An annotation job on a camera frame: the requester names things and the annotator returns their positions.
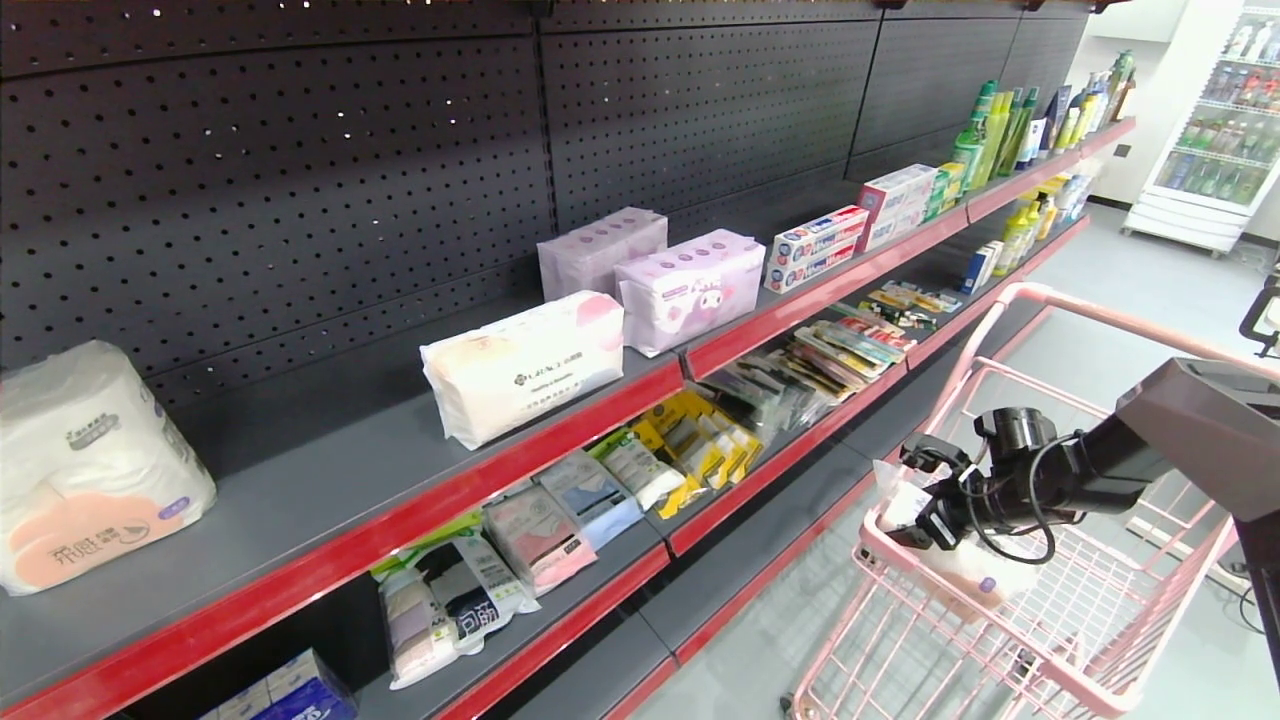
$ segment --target yellow package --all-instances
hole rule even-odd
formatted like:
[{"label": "yellow package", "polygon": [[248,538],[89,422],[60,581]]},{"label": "yellow package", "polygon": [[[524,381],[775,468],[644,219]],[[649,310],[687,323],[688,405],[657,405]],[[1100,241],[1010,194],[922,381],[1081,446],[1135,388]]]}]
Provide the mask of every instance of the yellow package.
[{"label": "yellow package", "polygon": [[1025,200],[1027,202],[1034,202],[1036,199],[1039,197],[1039,193],[1042,192],[1052,197],[1057,195],[1060,190],[1062,190],[1062,186],[1066,184],[1068,179],[1070,178],[1064,178],[1062,176],[1051,177],[1047,181],[1042,182],[1038,187],[1028,190],[1027,192],[1019,195],[1018,199]]},{"label": "yellow package", "polygon": [[947,173],[947,188],[942,196],[942,210],[950,210],[956,206],[956,201],[960,200],[960,190],[964,186],[964,163],[943,163],[938,165],[938,170],[945,170]]},{"label": "yellow package", "polygon": [[707,434],[717,438],[717,443],[728,460],[730,482],[735,484],[742,482],[750,471],[751,464],[764,450],[764,445],[696,391],[687,389],[677,397],[689,407],[690,413],[698,415],[699,427]]},{"label": "yellow package", "polygon": [[698,425],[698,416],[689,413],[680,396],[654,405],[643,415],[667,447],[678,459],[686,475],[698,478],[712,489],[719,489],[730,482],[728,461],[716,445]]},{"label": "yellow package", "polygon": [[[877,292],[883,292],[886,296],[895,297],[899,301],[904,302],[906,307],[902,307],[901,305],[895,305],[895,307],[900,310],[910,310],[911,306],[918,305],[928,310],[929,313],[945,311],[945,307],[938,301],[938,299],[925,295],[924,292],[920,291],[920,288],[915,287],[914,284],[909,283],[904,284],[897,281],[890,281],[884,283],[884,287],[879,288]],[[877,297],[876,292],[873,292],[870,296],[874,297],[876,300],[879,300],[881,302],[884,301],[882,297]]]},{"label": "yellow package", "polygon": [[899,310],[910,310],[911,305],[915,304],[915,293],[909,296],[901,291],[891,291],[886,288],[873,290],[869,297],[878,302],[883,302],[890,307],[897,307]]},{"label": "yellow package", "polygon": [[[649,452],[654,454],[663,462],[676,466],[675,456],[669,447],[667,447],[666,441],[662,439],[662,434],[646,420],[637,420],[631,425],[635,436],[640,439],[640,443],[649,448]],[[698,478],[685,475],[685,484],[672,489],[667,496],[658,502],[657,512],[663,520],[669,520],[680,512],[681,507],[687,506],[690,502],[698,500],[703,493],[708,492],[707,486],[698,482]]]}]

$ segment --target black pegboard wall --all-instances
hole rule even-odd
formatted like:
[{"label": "black pegboard wall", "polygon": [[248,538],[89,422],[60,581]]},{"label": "black pegboard wall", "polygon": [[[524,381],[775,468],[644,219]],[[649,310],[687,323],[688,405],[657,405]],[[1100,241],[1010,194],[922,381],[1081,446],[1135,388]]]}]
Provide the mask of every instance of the black pegboard wall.
[{"label": "black pegboard wall", "polygon": [[778,24],[879,19],[870,0],[557,0],[552,15],[541,20],[544,32],[602,29],[653,29],[733,24]]},{"label": "black pegboard wall", "polygon": [[1039,109],[1043,110],[1050,96],[1066,81],[1087,18],[1084,14],[1062,19],[1051,15],[1039,18],[1028,13],[1018,26],[1000,87],[1039,87]]},{"label": "black pegboard wall", "polygon": [[499,0],[6,1],[8,78],[210,53],[526,35],[524,3]]},{"label": "black pegboard wall", "polygon": [[543,36],[557,215],[672,213],[844,159],[874,22]]},{"label": "black pegboard wall", "polygon": [[[769,242],[772,234],[805,223],[826,211],[851,205],[858,197],[851,183],[841,183],[845,163],[832,163],[805,170],[750,190],[708,200],[671,213],[671,237],[698,237],[717,228],[742,234],[755,233],[760,242]],[[804,199],[813,199],[815,208],[806,208]],[[800,208],[804,217],[788,219],[776,209]],[[765,231],[764,225],[773,225]]]},{"label": "black pegboard wall", "polygon": [[184,402],[513,292],[554,231],[532,42],[6,82],[5,365],[96,336]]},{"label": "black pegboard wall", "polygon": [[869,152],[854,155],[849,159],[849,165],[845,168],[845,177],[865,181],[886,176],[914,163],[941,165],[951,159],[956,136],[965,127],[968,127],[968,123],[942,128],[910,140],[895,142],[893,145],[886,145]]},{"label": "black pegboard wall", "polygon": [[1016,19],[886,20],[851,154],[968,119],[982,83],[1000,78],[1016,29]]}]

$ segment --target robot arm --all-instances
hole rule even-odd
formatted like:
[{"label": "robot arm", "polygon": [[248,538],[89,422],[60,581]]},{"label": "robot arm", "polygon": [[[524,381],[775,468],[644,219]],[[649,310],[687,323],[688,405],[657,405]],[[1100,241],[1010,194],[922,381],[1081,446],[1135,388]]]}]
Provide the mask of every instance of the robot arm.
[{"label": "robot arm", "polygon": [[1046,533],[1048,551],[1012,559],[1047,562],[1051,525],[1083,512],[1125,512],[1147,486],[1178,469],[1235,516],[1280,673],[1280,384],[1229,363],[1174,359],[1088,432],[1059,436],[1028,407],[987,413],[974,429],[991,452],[989,474],[931,436],[916,433],[904,443],[905,465],[950,470],[927,488],[932,500],[916,518],[916,544],[951,550],[977,532],[1012,557],[988,534],[1029,525]]},{"label": "robot arm", "polygon": [[[1271,332],[1258,331],[1260,324]],[[1276,345],[1280,345],[1280,266],[1276,266],[1276,275],[1258,292],[1240,320],[1240,334],[1262,343],[1258,357],[1280,357],[1275,354]]]}]

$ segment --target shopping cart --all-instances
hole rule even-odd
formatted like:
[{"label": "shopping cart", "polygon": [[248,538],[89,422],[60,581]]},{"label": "shopping cart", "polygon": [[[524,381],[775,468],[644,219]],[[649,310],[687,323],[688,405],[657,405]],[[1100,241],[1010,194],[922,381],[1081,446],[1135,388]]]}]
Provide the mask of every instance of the shopping cart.
[{"label": "shopping cart", "polygon": [[[977,350],[1018,297],[1065,309],[1199,357],[1280,378],[1274,368],[1034,283],[1006,288],[969,338],[922,432],[982,464],[973,432],[983,411],[1027,405],[1059,428],[1089,428],[1110,414]],[[1234,525],[1185,478],[1155,483],[1126,516],[1053,528],[1057,551],[1033,589],[995,611],[923,566],[863,521],[854,562],[867,578],[783,710],[797,720],[987,720],[1041,715],[1117,717],[1134,708],[1208,569],[1235,542]],[[1041,533],[997,539],[1038,557]]]}]

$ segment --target red shelf edge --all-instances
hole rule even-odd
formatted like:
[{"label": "red shelf edge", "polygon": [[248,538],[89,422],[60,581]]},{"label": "red shelf edge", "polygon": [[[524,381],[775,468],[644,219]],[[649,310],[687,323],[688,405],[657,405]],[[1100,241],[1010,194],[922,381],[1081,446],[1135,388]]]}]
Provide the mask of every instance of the red shelf edge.
[{"label": "red shelf edge", "polygon": [[723,492],[710,505],[703,507],[698,515],[677,528],[671,534],[671,551],[677,556],[687,552],[698,541],[707,537],[707,533],[716,529],[716,527],[733,512],[737,512],[740,507],[768,487],[778,475],[795,465],[814,447],[818,447],[822,441],[831,437],[832,433],[842,428],[845,423],[865,410],[872,402],[876,402],[879,396],[884,395],[884,391],[897,384],[904,377],[906,377],[906,366],[904,364],[893,365],[879,379],[868,386],[867,389],[850,397],[836,407],[836,410],[828,413],[827,416],[818,420],[812,428],[800,434],[800,437],[791,441],[791,443],[773,455],[773,457],[769,457],[763,465],[753,470],[741,483]]},{"label": "red shelf edge", "polygon": [[[1088,227],[1088,224],[1089,224],[1088,215],[1080,218],[1079,220],[1076,220],[1074,225],[1071,225],[1071,228],[1069,228],[1066,232],[1053,238],[1051,241],[1052,242],[1051,246],[1046,246],[1043,250],[1036,254],[1036,256],[1032,258],[1032,260],[1036,260],[1036,258],[1043,258],[1042,260],[1039,260],[1039,263],[1043,263],[1043,260],[1047,259],[1048,255],[1052,255],[1059,249],[1061,249],[1061,246],[1068,240],[1075,237],[1075,234],[1083,231],[1085,227]],[[1000,286],[1021,281],[1028,273],[1034,270],[1036,266],[1039,265],[1039,263],[1032,263],[1032,261],[1024,263],[1021,266],[1018,268],[1018,270],[1005,277],[1005,279],[1000,282]],[[998,292],[1000,286],[992,288],[991,292],[980,297],[977,302],[970,305],[970,307],[982,306],[983,307],[982,311],[986,313],[986,310],[991,305],[995,305],[996,297],[998,297],[1000,295]],[[1036,316],[1032,318],[1030,322],[1023,325],[1023,328],[1019,329],[1014,334],[1014,337],[1009,340],[1009,342],[1006,342],[998,351],[996,351],[993,354],[993,357],[996,360],[1000,360],[1007,356],[1010,352],[1012,352],[1012,350],[1016,348],[1023,341],[1025,341],[1025,338],[1032,333],[1032,331],[1034,331],[1044,320],[1047,315],[1048,315],[1048,309],[1047,307],[1042,309]],[[955,323],[955,322],[947,323],[947,327],[955,328],[951,332],[952,337],[956,333],[959,333],[960,329],[963,329],[961,323]],[[938,348],[941,348],[943,345],[945,343],[937,343],[925,352],[916,352],[915,354],[916,361],[928,357]],[[920,350],[920,346],[916,346],[913,350]],[[884,460],[892,461],[896,457],[896,455],[897,450],[895,448],[893,452],[891,452],[887,457],[884,457]],[[746,607],[746,605],[751,600],[754,600],[760,592],[763,592],[764,588],[769,583],[772,583],[778,577],[778,574],[782,573],[785,568],[791,565],[805,550],[808,550],[809,546],[813,544],[813,542],[818,538],[818,536],[823,533],[823,530],[829,528],[841,515],[844,515],[845,511],[849,510],[849,507],[851,507],[852,503],[856,502],[859,497],[861,497],[861,495],[867,491],[867,488],[874,486],[874,482],[868,482],[869,479],[873,479],[870,474],[864,477],[847,493],[841,496],[841,498],[837,500],[836,503],[831,506],[831,509],[823,512],[813,525],[810,525],[799,538],[792,541],[791,544],[788,544],[786,550],[782,551],[781,555],[778,555],[776,559],[773,559],[773,561],[765,565],[764,569],[760,570],[760,573],[755,578],[753,578],[750,583],[746,584],[746,587],[744,587],[741,591],[737,592],[737,594],[730,598],[730,601],[724,603],[723,607],[717,610],[716,614],[710,616],[710,619],[703,623],[703,625],[698,628],[698,630],[695,630],[694,634],[690,635],[690,638],[685,641],[684,644],[676,648],[676,659],[680,661],[680,664],[681,665],[687,664],[690,660],[694,659],[695,655],[698,655],[704,647],[707,647],[707,643],[709,643],[712,638],[719,634],[719,632],[724,629],[724,625],[727,625],[733,618],[736,618],[739,612],[741,612],[742,609]]]},{"label": "red shelf edge", "polygon": [[353,528],[6,710],[9,720],[105,717],[369,570],[396,548],[480,505],[684,388],[672,359],[449,482]]},{"label": "red shelf edge", "polygon": [[649,700],[649,696],[657,692],[663,683],[669,680],[678,669],[680,665],[676,664],[675,657],[667,656],[663,659],[662,664],[654,667],[653,673],[649,673],[644,680],[640,680],[640,684],[636,685],[635,689],[627,693],[626,697],[613,706],[613,710],[604,716],[604,720],[626,720],[627,717],[631,717],[631,715],[636,710],[640,710],[640,706]]},{"label": "red shelf edge", "polygon": [[479,717],[499,700],[529,679],[561,650],[581,637],[591,625],[600,621],[623,600],[631,597],[643,584],[653,579],[667,566],[671,556],[664,544],[658,543],[636,564],[613,578],[564,618],[561,618],[549,630],[538,635],[534,642],[520,650],[479,683],[471,685],[442,714],[440,720],[470,720]]},{"label": "red shelf edge", "polygon": [[795,327],[818,310],[860,290],[872,279],[995,213],[1019,195],[1068,170],[1082,159],[1124,137],[1134,127],[1137,127],[1137,120],[1125,118],[1085,138],[1078,147],[966,200],[963,205],[920,225],[915,232],[893,245],[864,255],[844,270],[837,270],[835,275],[820,278],[813,286],[795,291],[794,295],[785,297],[763,313],[748,315],[704,342],[692,345],[685,352],[690,377],[695,380],[705,378],[765,341]]}]

